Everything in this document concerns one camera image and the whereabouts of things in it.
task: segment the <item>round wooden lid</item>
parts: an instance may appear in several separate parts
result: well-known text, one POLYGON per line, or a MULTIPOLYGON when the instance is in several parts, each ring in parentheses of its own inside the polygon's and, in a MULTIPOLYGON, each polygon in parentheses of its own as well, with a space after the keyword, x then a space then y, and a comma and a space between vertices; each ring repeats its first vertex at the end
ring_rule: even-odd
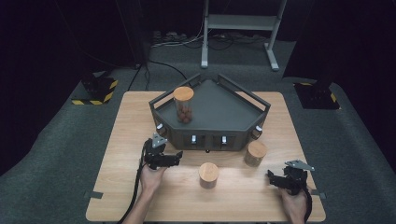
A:
POLYGON ((206 162, 199 168, 199 176, 206 182, 212 182, 219 177, 219 168, 212 162, 206 162))
POLYGON ((194 91, 190 87, 177 87, 174 90, 174 97, 179 101, 188 101, 194 95, 194 91))
POLYGON ((248 152, 255 158, 262 158, 267 153, 267 147, 265 144, 259 141, 251 142, 247 147, 248 152))

